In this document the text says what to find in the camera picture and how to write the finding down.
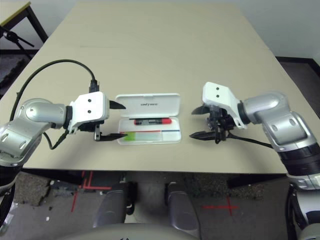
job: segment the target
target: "white plastic case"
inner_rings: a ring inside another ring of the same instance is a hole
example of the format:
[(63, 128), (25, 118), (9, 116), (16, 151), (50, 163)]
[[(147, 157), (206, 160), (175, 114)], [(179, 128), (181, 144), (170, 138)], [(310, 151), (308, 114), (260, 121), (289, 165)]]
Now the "white plastic case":
[[(121, 111), (118, 132), (121, 145), (176, 144), (181, 140), (178, 93), (121, 94), (115, 101), (126, 107)], [(134, 119), (170, 118), (170, 124), (135, 125)]]

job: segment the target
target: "table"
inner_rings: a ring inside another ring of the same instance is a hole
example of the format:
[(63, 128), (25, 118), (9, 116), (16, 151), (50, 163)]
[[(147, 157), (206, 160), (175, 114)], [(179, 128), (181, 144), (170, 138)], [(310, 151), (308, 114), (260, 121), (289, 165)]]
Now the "table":
[[(8, 121), (16, 92), (37, 68), (57, 59), (78, 60), (92, 69), (100, 90), (118, 94), (179, 93), (182, 140), (178, 144), (119, 145), (95, 142), (92, 133), (69, 135), (55, 150), (45, 139), (26, 168), (211, 173), (285, 173), (272, 149), (228, 139), (219, 145), (189, 137), (206, 129), (202, 104), (208, 82), (229, 86), (244, 100), (276, 90), (288, 96), (316, 138), (320, 120), (242, 13), (225, 3), (78, 2), (0, 101), (0, 124)], [(90, 76), (60, 63), (38, 74), (21, 103), (45, 98), (68, 105), (88, 92)], [(120, 113), (110, 111), (103, 134), (116, 133)], [(63, 130), (47, 133), (55, 142)], [(235, 135), (267, 142), (262, 126)]]
[(30, 5), (29, 1), (0, 2), (0, 26), (10, 30), (27, 17), (41, 40), (45, 42), (48, 35)]

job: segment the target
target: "cable connector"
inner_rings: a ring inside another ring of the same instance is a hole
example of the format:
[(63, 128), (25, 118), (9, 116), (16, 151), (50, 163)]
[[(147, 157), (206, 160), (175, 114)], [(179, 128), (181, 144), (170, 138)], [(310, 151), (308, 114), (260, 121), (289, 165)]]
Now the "cable connector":
[(89, 86), (89, 93), (99, 92), (99, 83), (97, 80), (92, 79)]

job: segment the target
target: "case lid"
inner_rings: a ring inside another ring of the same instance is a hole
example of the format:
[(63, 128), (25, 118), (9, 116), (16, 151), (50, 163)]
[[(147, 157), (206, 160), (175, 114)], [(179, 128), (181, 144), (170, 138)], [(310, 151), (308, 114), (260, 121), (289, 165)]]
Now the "case lid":
[(180, 107), (178, 93), (121, 94), (115, 101), (124, 105), (124, 118), (163, 118), (177, 116)]

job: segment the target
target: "red marker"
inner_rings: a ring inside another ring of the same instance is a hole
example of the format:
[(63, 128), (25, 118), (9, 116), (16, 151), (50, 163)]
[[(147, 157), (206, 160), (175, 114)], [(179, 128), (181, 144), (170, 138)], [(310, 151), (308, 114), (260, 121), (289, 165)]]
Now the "red marker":
[(135, 125), (159, 125), (159, 124), (171, 124), (172, 120), (170, 118), (142, 118), (135, 119)]

